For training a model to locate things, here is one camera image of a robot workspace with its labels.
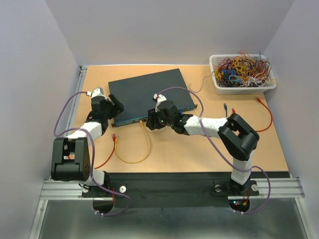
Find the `dark blue network switch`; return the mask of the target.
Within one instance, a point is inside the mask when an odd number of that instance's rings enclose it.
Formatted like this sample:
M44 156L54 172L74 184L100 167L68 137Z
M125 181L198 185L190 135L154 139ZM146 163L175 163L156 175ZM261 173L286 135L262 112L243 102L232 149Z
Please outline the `dark blue network switch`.
M124 105L124 111L114 118L114 126L120 127L147 121L148 110L156 105L154 94L171 87L186 88L186 83L177 68L112 81L108 86L110 94Z

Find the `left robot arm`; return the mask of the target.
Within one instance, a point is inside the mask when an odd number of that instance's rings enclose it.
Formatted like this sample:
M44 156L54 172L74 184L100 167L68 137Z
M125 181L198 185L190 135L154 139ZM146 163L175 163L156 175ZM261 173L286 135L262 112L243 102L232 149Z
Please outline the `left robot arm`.
M86 93L91 97L91 111L80 128L71 128L57 134L53 142L51 178L55 181L78 182L94 186L99 196L110 193L111 184L107 173L92 166L95 157L94 140L108 128L108 120L124 111L124 106L110 94Z

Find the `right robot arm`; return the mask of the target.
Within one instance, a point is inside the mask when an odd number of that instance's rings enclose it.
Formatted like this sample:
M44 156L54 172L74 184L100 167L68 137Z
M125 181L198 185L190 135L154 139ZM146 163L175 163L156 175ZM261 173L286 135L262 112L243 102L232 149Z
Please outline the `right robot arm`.
M226 161L232 167L229 188L234 194L247 190L251 178L251 158L260 139L257 132L238 114L226 118L200 118L192 114L181 113L170 100L161 102L148 110L146 126L150 130L170 127L182 135L202 135L208 140L219 138L233 162Z

